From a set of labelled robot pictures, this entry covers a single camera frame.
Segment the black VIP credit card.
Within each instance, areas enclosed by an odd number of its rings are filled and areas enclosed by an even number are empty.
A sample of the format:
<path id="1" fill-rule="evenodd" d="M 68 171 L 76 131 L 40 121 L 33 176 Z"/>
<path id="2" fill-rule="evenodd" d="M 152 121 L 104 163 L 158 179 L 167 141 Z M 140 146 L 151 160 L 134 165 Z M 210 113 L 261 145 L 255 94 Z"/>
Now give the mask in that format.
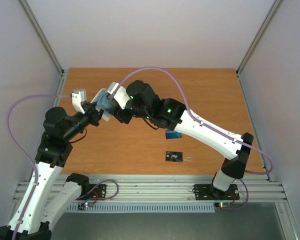
<path id="1" fill-rule="evenodd" d="M 183 162 L 183 153 L 179 151 L 166 151 L 165 152 L 165 161 L 166 162 Z"/>

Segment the blue credit card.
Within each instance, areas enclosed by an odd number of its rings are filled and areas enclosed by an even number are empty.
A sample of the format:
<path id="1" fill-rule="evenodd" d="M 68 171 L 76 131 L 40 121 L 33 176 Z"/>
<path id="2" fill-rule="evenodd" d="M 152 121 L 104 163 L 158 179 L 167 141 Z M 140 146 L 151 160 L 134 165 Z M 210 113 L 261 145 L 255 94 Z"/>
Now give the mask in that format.
<path id="1" fill-rule="evenodd" d="M 181 139 L 182 138 L 182 134 L 180 132 L 177 132 L 177 131 L 166 130 L 165 131 L 165 138 L 167 140 L 170 140 L 170 139 Z"/>

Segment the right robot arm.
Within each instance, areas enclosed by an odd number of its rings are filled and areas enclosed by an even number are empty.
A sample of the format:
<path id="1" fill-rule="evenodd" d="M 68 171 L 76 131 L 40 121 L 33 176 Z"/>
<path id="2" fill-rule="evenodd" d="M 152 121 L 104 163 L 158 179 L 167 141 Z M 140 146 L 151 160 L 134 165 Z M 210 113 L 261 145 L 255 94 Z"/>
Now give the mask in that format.
<path id="1" fill-rule="evenodd" d="M 251 152 L 249 146 L 254 140 L 250 133 L 228 132 L 187 109 L 178 100 L 160 98 L 149 84 L 141 80 L 128 87 L 115 83 L 109 93 L 117 104 L 113 115 L 121 123 L 128 124 L 132 118 L 141 118 L 152 123 L 153 128 L 190 136 L 219 152 L 224 162 L 208 190 L 215 199 L 224 197 L 232 182 L 243 178 Z"/>

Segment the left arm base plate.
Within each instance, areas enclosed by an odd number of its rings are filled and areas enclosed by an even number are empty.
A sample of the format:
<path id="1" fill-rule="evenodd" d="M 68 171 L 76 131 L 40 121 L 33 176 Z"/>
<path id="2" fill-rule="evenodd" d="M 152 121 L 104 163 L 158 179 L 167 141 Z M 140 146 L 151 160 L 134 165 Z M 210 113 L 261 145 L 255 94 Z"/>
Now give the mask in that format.
<path id="1" fill-rule="evenodd" d="M 96 188 L 92 190 L 89 194 L 85 196 L 80 196 L 77 200 L 86 201 L 89 199 L 95 199 L 95 198 L 105 198 L 107 193 L 107 185 L 106 184 L 100 184 Z"/>

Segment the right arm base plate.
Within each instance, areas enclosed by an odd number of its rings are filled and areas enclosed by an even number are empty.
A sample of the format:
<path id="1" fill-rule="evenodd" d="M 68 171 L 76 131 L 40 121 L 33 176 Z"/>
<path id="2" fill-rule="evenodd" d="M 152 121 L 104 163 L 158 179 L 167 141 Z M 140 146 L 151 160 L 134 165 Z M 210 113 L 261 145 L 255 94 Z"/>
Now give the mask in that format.
<path id="1" fill-rule="evenodd" d="M 212 188 L 211 184 L 195 184 L 192 188 L 196 201 L 215 200 L 239 200 L 239 190 L 236 184 L 231 184 L 226 191 Z"/>

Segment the beige card holder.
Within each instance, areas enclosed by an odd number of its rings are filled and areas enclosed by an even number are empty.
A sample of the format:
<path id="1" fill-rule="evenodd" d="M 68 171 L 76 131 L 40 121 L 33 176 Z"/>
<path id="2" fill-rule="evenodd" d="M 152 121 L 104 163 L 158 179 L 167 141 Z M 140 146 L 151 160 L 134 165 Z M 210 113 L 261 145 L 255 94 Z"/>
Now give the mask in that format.
<path id="1" fill-rule="evenodd" d="M 106 88 L 102 88 L 98 93 L 92 98 L 90 103 L 96 104 L 96 110 L 103 110 L 102 119 L 108 122 L 114 111 L 114 106 L 111 101 L 107 98 L 108 92 Z"/>

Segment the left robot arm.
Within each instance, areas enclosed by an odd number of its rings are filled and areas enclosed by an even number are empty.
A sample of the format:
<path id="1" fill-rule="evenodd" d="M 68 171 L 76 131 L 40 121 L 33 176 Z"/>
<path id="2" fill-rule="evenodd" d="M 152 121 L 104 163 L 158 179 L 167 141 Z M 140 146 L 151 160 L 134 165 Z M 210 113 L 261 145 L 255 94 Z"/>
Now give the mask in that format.
<path id="1" fill-rule="evenodd" d="M 77 198 L 91 193 L 89 178 L 72 173 L 61 191 L 47 202 L 55 180 L 60 175 L 73 149 L 72 139 L 88 125 L 97 127 L 103 110 L 95 103 L 84 103 L 82 112 L 67 115 L 62 107 L 45 114 L 44 133 L 34 159 L 31 180 L 25 195 L 8 225 L 0 226 L 0 240 L 49 240 L 58 220 Z"/>

